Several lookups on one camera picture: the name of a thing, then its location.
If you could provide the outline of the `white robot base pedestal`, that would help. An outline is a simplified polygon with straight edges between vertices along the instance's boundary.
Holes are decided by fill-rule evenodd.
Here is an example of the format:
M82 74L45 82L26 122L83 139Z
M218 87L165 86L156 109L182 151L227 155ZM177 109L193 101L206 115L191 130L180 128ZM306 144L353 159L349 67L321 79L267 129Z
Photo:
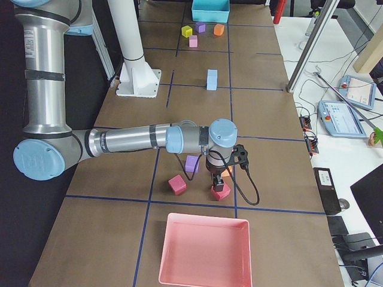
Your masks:
M123 56L117 95L156 97L162 72L146 62L134 2L109 0L108 5Z

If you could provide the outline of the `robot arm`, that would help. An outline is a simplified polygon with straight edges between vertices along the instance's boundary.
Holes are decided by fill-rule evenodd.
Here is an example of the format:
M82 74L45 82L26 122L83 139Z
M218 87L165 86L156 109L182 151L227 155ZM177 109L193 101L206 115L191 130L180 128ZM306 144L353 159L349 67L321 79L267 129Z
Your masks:
M147 63L133 1L109 1L108 12L120 42L120 63L114 66L92 1L14 1L14 15L23 26L25 45L24 138L13 151L15 167L26 177L46 181L83 160L103 154L165 149L206 158L212 190L224 188L223 172L239 165L248 170L248 153L237 143L238 130L228 119L209 126L190 120L125 129L93 127L101 97L84 91L78 103L66 102L65 41L79 36L71 48L95 48L102 70L113 81L121 75L120 96L157 96L161 71Z

